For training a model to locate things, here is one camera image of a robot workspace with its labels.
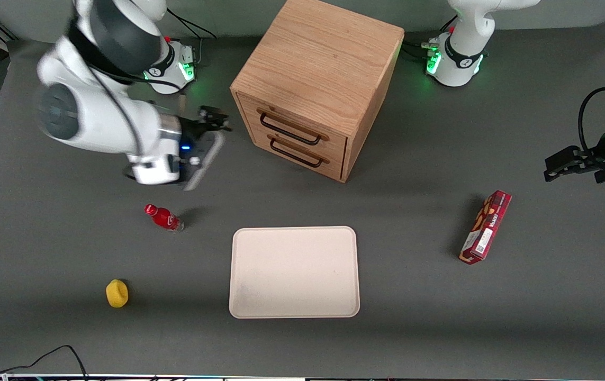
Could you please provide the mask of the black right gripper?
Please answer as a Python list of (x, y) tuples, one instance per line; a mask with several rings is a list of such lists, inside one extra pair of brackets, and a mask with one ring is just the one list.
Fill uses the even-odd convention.
[(228, 115), (219, 108), (203, 105), (199, 108), (199, 117), (199, 120), (177, 117), (181, 130), (179, 157), (183, 161), (189, 161), (194, 157), (201, 159), (205, 156), (200, 143), (205, 133), (233, 131), (228, 121)]

